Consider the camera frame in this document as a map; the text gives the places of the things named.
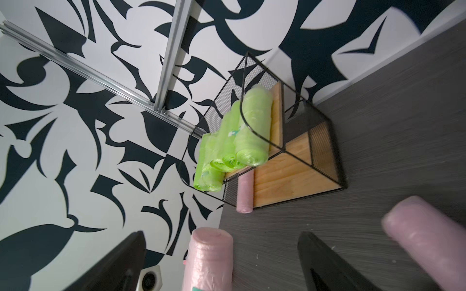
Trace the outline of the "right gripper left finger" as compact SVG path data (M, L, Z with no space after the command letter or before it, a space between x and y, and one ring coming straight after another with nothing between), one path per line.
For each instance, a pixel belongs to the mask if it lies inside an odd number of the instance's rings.
M134 232L66 289L68 291L134 291L146 255L142 231Z

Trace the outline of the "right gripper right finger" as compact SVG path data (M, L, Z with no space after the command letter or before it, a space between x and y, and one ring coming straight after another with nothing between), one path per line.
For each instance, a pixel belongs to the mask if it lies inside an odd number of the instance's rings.
M302 232L297 243L299 259L309 291L378 291L312 232Z

